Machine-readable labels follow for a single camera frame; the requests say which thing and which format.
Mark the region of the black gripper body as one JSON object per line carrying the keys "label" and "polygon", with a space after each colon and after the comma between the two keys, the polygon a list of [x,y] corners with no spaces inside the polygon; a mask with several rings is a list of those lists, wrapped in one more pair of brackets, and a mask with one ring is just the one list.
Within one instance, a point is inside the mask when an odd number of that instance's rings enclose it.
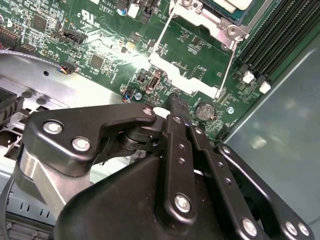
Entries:
{"label": "black gripper body", "polygon": [[162,159],[133,163],[74,196],[61,211],[56,240],[229,240],[204,174],[191,182]]}

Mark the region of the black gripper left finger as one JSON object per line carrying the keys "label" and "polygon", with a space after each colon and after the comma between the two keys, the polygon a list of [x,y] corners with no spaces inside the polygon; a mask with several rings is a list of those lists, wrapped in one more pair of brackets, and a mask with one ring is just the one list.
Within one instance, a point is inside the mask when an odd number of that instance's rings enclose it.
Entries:
{"label": "black gripper left finger", "polygon": [[141,103],[100,105],[35,112],[24,127],[18,170],[24,191],[45,202],[60,225],[88,218],[103,223],[111,212],[95,201],[76,206],[76,195],[89,187],[93,165],[134,151],[149,153],[146,163],[162,160],[159,203],[155,211],[165,225],[191,226],[197,218],[192,134],[187,102],[167,99],[167,117]]}

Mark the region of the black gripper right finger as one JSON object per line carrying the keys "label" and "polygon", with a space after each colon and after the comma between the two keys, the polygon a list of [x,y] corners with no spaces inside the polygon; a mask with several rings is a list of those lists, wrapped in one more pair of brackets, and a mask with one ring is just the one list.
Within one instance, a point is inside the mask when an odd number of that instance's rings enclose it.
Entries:
{"label": "black gripper right finger", "polygon": [[306,222],[228,145],[187,130],[223,232],[230,240],[313,240]]}

